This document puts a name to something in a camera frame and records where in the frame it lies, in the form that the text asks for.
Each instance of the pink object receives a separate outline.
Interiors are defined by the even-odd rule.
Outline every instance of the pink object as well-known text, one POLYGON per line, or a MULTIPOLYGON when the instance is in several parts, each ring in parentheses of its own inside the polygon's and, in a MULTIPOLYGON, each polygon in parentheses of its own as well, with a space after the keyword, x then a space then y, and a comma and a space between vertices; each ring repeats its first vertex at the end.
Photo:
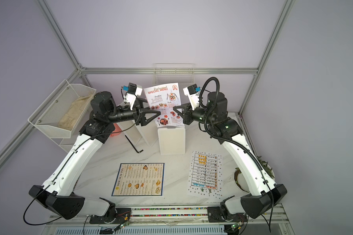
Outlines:
MULTIPOLYGON (((114 126, 115 126, 114 132, 122 131, 122 129, 121 129, 116 123, 114 123, 114 126)), ((121 132, 119 132, 119 133, 113 133, 113 134, 110 135, 110 137, 117 136, 117 135, 120 135, 120 134, 121 134, 121 132)))

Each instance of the menu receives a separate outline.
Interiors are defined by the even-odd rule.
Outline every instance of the menu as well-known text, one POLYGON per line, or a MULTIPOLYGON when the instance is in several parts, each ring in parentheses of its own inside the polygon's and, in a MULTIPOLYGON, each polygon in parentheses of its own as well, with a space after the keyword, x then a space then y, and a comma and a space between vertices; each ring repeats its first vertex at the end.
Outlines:
POLYGON ((144 93, 149 107, 161 111, 161 115, 155 119, 157 127, 184 127, 183 118, 173 110, 174 106, 181 105, 178 83, 144 88, 144 93))
POLYGON ((221 201, 222 156, 193 151, 187 194, 221 201))
POLYGON ((112 196, 162 196, 165 163, 122 163, 112 196))

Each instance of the beige cloth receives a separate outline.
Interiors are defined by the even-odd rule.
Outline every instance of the beige cloth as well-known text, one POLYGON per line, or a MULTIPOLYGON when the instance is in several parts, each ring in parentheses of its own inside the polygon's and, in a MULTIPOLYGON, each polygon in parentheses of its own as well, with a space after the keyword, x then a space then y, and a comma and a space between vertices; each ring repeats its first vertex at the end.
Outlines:
POLYGON ((92 96, 93 95, 81 96, 73 101, 66 114, 61 118, 57 127, 64 130, 72 130, 92 96))

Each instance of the restaurant special menu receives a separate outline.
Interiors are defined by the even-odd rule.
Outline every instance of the restaurant special menu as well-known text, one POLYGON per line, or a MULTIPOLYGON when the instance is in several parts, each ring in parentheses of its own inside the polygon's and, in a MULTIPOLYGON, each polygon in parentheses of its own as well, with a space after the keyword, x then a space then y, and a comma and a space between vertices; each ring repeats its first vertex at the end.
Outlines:
POLYGON ((162 196, 165 163, 122 163, 112 196, 162 196))
POLYGON ((184 127, 183 118, 173 110, 174 106, 181 105, 178 83, 144 88, 144 93, 149 107, 161 111, 161 115, 155 119, 157 127, 184 127))

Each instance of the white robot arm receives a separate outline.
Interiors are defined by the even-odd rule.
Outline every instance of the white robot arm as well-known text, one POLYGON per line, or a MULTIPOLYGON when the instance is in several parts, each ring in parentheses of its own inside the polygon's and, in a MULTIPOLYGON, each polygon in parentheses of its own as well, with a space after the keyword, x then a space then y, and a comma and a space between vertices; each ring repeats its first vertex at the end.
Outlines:
POLYGON ((45 208, 67 220, 78 214, 96 215, 99 223, 111 223, 116 219, 114 203, 102 198, 90 199, 75 195, 73 189, 91 157, 115 130, 114 123, 135 120, 136 125, 145 126, 161 114, 160 111, 143 107, 146 100, 137 97, 141 94, 141 87, 130 83, 125 88, 127 98, 134 97, 129 100, 130 105, 125 107, 115 106, 110 92, 103 91, 94 96, 90 102, 93 108, 90 119, 80 130, 70 152, 42 185, 34 185, 30 189, 29 195, 45 208), (155 115, 147 119, 148 113, 155 115))
POLYGON ((243 208, 251 218, 256 218, 271 209, 284 197, 287 190, 283 184, 276 184, 266 173, 248 147, 238 123, 227 117, 227 99, 219 92, 218 79, 209 78, 202 89, 194 84, 183 90, 190 103, 175 106, 174 111, 183 118, 184 124, 189 125, 193 121, 199 122, 199 125, 204 124, 204 132, 207 132, 211 138, 217 139, 228 150, 249 187, 250 194, 240 198, 230 197, 221 202, 222 217, 228 218, 230 215, 243 212, 243 208), (207 106, 205 106, 201 102, 202 93, 210 81, 216 82, 216 91, 208 94, 207 106))

